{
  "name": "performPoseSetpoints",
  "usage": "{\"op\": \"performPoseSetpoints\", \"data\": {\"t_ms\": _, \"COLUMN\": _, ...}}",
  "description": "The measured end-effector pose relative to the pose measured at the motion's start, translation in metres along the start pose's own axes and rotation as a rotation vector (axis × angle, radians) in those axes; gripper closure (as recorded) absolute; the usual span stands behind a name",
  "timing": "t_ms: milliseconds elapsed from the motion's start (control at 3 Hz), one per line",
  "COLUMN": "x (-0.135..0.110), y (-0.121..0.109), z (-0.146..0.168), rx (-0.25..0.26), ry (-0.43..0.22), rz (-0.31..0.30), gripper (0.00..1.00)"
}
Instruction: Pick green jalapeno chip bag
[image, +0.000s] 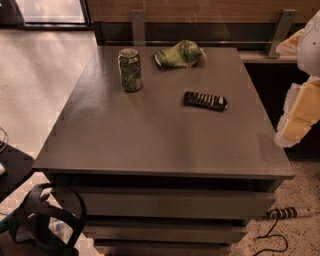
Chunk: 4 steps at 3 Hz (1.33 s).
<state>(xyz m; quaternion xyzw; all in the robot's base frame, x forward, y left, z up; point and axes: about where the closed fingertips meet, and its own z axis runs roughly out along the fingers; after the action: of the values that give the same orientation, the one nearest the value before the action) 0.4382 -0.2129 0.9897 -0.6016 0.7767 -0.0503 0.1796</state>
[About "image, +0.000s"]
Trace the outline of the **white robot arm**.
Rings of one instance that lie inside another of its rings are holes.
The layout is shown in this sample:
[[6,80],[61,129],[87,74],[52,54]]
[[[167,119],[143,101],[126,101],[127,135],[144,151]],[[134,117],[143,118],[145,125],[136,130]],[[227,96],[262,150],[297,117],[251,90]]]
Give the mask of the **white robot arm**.
[[276,52],[295,55],[298,69],[309,75],[302,85],[291,85],[276,128],[275,143],[288,148],[298,144],[320,120],[320,11],[303,29],[282,41]]

